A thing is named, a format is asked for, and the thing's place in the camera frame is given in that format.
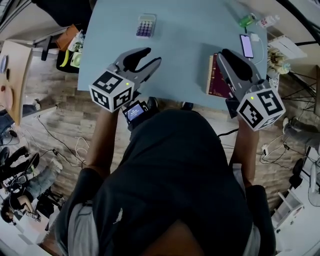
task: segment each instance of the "gray sleeve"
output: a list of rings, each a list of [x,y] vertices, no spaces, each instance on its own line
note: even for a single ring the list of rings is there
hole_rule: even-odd
[[[259,256],[276,254],[276,236],[271,221],[266,190],[263,186],[253,185],[245,190],[246,203],[252,213],[253,223],[260,232]]]
[[[73,208],[77,204],[91,200],[103,182],[95,170],[89,168],[81,170],[75,188],[63,205],[55,223],[55,239],[64,254],[68,252],[68,227]]]

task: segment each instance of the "table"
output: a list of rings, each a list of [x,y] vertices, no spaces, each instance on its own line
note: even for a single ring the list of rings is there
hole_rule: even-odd
[[[78,90],[88,91],[88,85],[121,53],[150,47],[151,53],[138,68],[157,57],[162,57],[162,63],[143,86],[142,97],[226,110],[224,98],[205,93],[209,57],[222,48],[243,53],[240,34],[245,34],[245,30],[238,22],[248,13],[247,7],[233,0],[98,0],[84,42]],[[150,39],[136,37],[141,14],[157,17]],[[257,68],[265,78],[267,32],[251,24],[247,33],[256,33],[261,38],[252,42],[252,61],[257,63],[263,58]]]
[[[7,110],[16,125],[19,125],[22,119],[22,110],[24,103],[24,94],[28,71],[33,58],[33,50],[30,47],[6,40],[3,44],[0,54],[0,61],[4,55],[8,55],[7,69],[10,69],[9,80],[6,78],[6,72],[0,74],[1,85],[7,86],[13,90],[13,105],[11,110]],[[47,104],[41,106],[41,109],[27,115],[26,117],[35,117],[56,109],[56,105]]]

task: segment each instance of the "banana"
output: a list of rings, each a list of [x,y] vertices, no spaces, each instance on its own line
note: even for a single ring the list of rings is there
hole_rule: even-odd
[[[70,51],[68,49],[66,49],[65,51],[65,56],[64,56],[64,61],[63,63],[60,65],[61,68],[63,68],[65,65],[67,65],[68,60],[69,60],[69,53]]]

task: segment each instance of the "wooden floor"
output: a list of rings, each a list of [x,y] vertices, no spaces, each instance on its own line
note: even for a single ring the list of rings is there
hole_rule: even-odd
[[[88,92],[77,91],[77,74],[58,71],[55,65],[54,60],[47,59],[47,61],[41,61],[40,58],[33,58],[25,90],[26,103],[30,103],[36,98],[44,99],[50,97],[58,103],[58,109],[42,115],[39,120],[37,118],[24,119],[20,127],[16,127],[21,137],[19,146],[28,145],[31,152],[39,152],[40,155],[45,153],[45,150],[56,149],[64,155],[69,162],[77,164],[77,159],[71,152],[62,143],[52,138],[40,122],[44,124],[53,136],[64,142],[75,154],[75,147],[79,137],[83,137],[87,143],[90,144],[100,107],[91,101]],[[294,82],[288,78],[283,78],[279,91],[282,95],[285,95],[289,94],[295,88],[297,88],[297,85]],[[302,108],[307,104],[306,102],[295,103],[296,102],[290,102],[288,104],[286,102],[286,109],[289,116],[300,116],[302,114]],[[168,100],[161,100],[159,105],[161,109],[180,107],[180,103]],[[226,111],[215,111],[197,105],[194,110],[208,120],[217,134],[225,133],[238,127],[236,118],[231,119]],[[263,144],[269,144],[282,134],[282,120],[283,118],[277,121],[275,125],[260,131],[258,153],[261,151],[260,148]],[[318,121],[312,112],[304,112],[301,120],[309,124],[317,123]],[[45,150],[40,149],[36,145],[29,132],[38,146]],[[111,166],[112,171],[117,168],[121,161],[123,153],[129,144],[129,137],[130,133],[127,130],[127,123],[122,113],[120,113],[116,131],[114,158]],[[228,159],[230,159],[232,155],[235,138],[236,133],[221,138]],[[269,152],[280,147],[284,139],[285,138],[281,136],[274,141],[268,148]],[[290,138],[287,139],[286,142],[291,148],[304,154],[304,145],[298,144]],[[13,151],[17,147],[18,145],[11,146],[10,150]],[[88,147],[86,143],[80,139],[78,148],[87,149]],[[265,159],[272,162],[278,159],[284,150],[282,146]],[[83,149],[80,149],[78,152],[82,158],[85,157],[85,151]],[[41,157],[40,167],[38,167],[38,169],[40,170],[45,166],[52,157],[54,157],[52,152],[47,152]],[[301,157],[302,155],[292,150],[286,151],[277,161],[278,164],[282,165],[279,166],[277,164],[262,164],[259,161],[259,155],[257,155],[254,183],[265,187],[271,210],[280,201],[277,192],[285,192],[289,188],[289,178],[292,175],[292,167],[297,159]],[[72,167],[71,164],[62,159],[62,157],[59,157],[59,159],[63,164],[63,170],[54,183],[52,190],[63,194],[67,199],[74,189],[81,168]],[[52,234],[43,242],[42,246],[52,254],[60,254],[54,245]]]

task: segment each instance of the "red book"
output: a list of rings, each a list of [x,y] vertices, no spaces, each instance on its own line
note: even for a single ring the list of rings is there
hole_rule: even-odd
[[[210,56],[206,94],[229,99],[233,97],[232,90],[219,69],[217,56],[217,53]]]

